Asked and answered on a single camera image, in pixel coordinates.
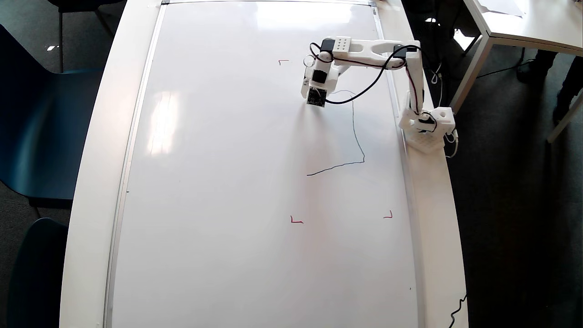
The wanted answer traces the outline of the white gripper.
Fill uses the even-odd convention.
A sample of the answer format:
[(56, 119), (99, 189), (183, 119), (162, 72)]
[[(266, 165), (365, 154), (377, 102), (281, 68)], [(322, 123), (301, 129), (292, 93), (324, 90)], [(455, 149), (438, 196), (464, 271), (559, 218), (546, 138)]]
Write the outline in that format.
[(341, 74), (340, 70), (337, 65), (320, 61), (313, 61), (311, 65), (306, 65), (301, 87), (302, 97), (307, 99), (311, 88), (334, 92)]

